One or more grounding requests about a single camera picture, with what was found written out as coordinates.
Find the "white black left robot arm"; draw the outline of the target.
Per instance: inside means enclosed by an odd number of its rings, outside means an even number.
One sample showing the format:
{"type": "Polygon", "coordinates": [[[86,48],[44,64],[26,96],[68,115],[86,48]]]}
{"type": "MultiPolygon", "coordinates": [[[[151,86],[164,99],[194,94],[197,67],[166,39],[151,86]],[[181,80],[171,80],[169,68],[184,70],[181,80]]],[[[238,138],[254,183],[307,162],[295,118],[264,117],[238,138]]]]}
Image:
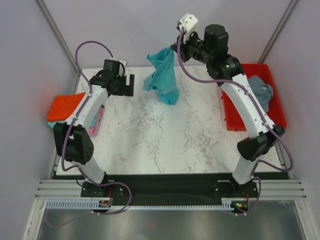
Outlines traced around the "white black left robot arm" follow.
{"type": "Polygon", "coordinates": [[[99,167],[94,154],[94,144],[89,129],[99,108],[110,96],[132,97],[134,95],[134,74],[127,75],[126,60],[106,59],[103,68],[87,81],[89,89],[72,114],[53,127],[57,154],[61,158],[64,172],[77,169],[92,191],[99,197],[110,191],[107,174],[99,167]]]}

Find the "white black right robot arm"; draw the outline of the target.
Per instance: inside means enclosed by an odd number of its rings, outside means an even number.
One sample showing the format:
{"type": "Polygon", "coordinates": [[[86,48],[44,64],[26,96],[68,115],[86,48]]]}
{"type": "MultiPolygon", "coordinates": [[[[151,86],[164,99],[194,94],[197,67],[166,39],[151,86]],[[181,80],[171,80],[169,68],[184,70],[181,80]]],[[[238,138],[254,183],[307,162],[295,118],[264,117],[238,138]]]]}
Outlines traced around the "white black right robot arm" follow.
{"type": "Polygon", "coordinates": [[[230,98],[244,123],[248,137],[237,143],[240,157],[232,173],[233,181],[229,184],[230,193],[240,197],[247,191],[246,184],[253,179],[258,161],[277,143],[285,129],[276,125],[264,112],[242,64],[228,53],[229,34],[224,26],[208,25],[203,39],[182,23],[177,29],[180,34],[171,49],[177,53],[179,64],[189,59],[205,64],[210,83],[216,83],[230,98]]]}

